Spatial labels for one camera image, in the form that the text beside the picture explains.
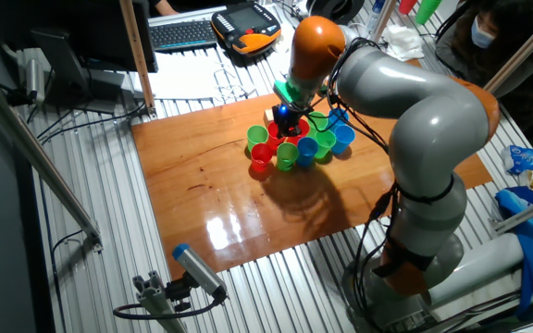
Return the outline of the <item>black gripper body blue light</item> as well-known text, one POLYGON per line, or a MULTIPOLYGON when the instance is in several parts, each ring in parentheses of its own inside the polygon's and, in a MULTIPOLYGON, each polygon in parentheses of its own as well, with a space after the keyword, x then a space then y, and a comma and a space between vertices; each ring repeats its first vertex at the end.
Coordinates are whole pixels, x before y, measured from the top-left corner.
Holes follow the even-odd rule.
POLYGON ((297 122, 301 116, 293 106, 280 104, 274 107, 275 122, 297 122))

